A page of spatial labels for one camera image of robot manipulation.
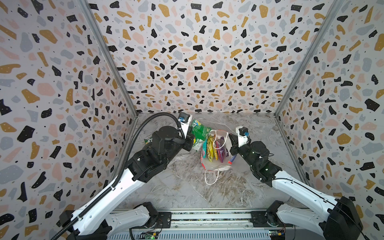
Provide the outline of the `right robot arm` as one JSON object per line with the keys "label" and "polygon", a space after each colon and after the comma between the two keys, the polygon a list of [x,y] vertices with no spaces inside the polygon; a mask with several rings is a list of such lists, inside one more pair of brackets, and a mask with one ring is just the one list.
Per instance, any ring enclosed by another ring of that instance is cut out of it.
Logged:
{"label": "right robot arm", "polygon": [[272,226],[299,226],[326,240],[356,240],[363,235],[363,224],[354,203],[346,198],[335,198],[322,193],[294,178],[269,160],[270,151],[261,141],[252,142],[247,128],[230,134],[230,153],[241,156],[260,182],[280,190],[305,205],[305,209],[274,201],[266,210]]}

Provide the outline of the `red paper bag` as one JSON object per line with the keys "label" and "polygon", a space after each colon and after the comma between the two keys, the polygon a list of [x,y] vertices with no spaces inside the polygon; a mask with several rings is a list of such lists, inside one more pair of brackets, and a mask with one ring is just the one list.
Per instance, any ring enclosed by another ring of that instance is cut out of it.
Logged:
{"label": "red paper bag", "polygon": [[223,130],[211,130],[201,147],[201,164],[206,185],[214,185],[221,172],[232,168],[236,155],[230,153],[230,134]]}

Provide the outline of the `teal snack packet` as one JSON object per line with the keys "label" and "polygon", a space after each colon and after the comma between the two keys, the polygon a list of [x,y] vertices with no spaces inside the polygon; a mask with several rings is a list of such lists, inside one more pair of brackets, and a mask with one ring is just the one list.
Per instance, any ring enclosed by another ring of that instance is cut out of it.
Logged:
{"label": "teal snack packet", "polygon": [[205,140],[204,143],[203,143],[203,158],[207,158],[208,157],[208,140]]}

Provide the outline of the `left circuit board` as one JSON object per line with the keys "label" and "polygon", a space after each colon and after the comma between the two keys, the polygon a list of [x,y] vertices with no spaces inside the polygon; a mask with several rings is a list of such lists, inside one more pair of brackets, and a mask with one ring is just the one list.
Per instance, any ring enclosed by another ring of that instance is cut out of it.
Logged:
{"label": "left circuit board", "polygon": [[157,240],[159,232],[142,232],[138,235],[139,240]]}

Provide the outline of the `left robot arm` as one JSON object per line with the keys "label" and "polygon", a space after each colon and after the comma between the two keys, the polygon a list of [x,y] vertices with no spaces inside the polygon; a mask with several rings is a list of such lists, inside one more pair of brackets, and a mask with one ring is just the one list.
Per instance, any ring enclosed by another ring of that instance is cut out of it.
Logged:
{"label": "left robot arm", "polygon": [[159,212],[150,202],[121,213],[113,211],[130,194],[164,171],[181,150],[190,151],[194,138],[191,128],[185,124],[177,129],[161,127],[154,132],[152,142],[122,165],[112,183],[80,209],[61,214],[62,229],[53,239],[69,232],[68,240],[106,240],[133,228],[162,227]]}

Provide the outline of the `yellow green Fox's candy bag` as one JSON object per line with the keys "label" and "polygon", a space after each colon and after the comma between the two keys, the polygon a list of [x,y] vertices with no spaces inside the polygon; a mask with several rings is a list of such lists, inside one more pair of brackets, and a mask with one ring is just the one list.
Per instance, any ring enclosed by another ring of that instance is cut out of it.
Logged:
{"label": "yellow green Fox's candy bag", "polygon": [[153,141],[153,138],[152,138],[152,137],[148,137],[148,138],[144,139],[144,143],[145,143],[145,144],[149,144],[149,143],[151,143],[152,141]]}

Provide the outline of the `circuit board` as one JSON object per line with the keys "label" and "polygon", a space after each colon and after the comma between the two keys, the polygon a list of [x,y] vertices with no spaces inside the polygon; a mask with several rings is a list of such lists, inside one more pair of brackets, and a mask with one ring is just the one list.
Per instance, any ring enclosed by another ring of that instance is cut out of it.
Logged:
{"label": "circuit board", "polygon": [[270,230],[269,236],[271,240],[285,240],[286,232],[283,230]]}
{"label": "circuit board", "polygon": [[157,240],[159,232],[142,232],[138,235],[139,240]]}

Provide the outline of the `green snack packet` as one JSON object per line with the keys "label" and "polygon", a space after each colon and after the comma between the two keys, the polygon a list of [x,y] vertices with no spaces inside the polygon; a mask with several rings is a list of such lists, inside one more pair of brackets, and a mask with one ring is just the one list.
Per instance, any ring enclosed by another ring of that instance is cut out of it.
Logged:
{"label": "green snack packet", "polygon": [[194,119],[192,122],[192,131],[191,133],[195,136],[194,144],[192,149],[198,151],[205,140],[208,139],[209,134],[212,128],[204,126],[198,120]]}

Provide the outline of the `purple snack packet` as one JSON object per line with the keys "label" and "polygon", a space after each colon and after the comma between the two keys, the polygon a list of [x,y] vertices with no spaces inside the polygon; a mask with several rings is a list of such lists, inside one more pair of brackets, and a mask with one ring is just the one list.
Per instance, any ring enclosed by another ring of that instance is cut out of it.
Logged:
{"label": "purple snack packet", "polygon": [[216,148],[217,148],[219,160],[221,161],[221,163],[223,163],[226,157],[225,140],[223,137],[221,137],[216,141]]}

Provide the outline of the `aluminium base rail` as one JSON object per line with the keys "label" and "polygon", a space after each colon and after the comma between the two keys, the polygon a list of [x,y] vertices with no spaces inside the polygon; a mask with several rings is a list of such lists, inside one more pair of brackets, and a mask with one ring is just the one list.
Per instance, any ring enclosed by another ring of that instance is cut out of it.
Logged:
{"label": "aluminium base rail", "polygon": [[159,232],[158,240],[270,240],[270,230],[283,230],[286,240],[322,240],[324,237],[292,224],[273,227],[265,211],[238,210],[160,210],[157,227],[136,227],[113,234],[111,240],[138,240],[142,232]]}

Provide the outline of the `yellow snack packet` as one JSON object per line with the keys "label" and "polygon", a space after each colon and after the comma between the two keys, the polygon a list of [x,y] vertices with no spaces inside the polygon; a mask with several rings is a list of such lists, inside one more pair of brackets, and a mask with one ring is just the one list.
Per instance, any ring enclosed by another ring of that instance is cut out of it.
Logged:
{"label": "yellow snack packet", "polygon": [[207,154],[210,162],[212,162],[216,158],[215,157],[216,153],[214,148],[214,139],[212,136],[209,136],[207,140]]}

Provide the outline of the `right circuit board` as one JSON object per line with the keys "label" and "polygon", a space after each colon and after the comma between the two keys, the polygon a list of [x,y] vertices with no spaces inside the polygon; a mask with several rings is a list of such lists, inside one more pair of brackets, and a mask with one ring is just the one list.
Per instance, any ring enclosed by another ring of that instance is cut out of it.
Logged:
{"label": "right circuit board", "polygon": [[285,240],[286,232],[283,230],[270,230],[269,236],[271,240]]}

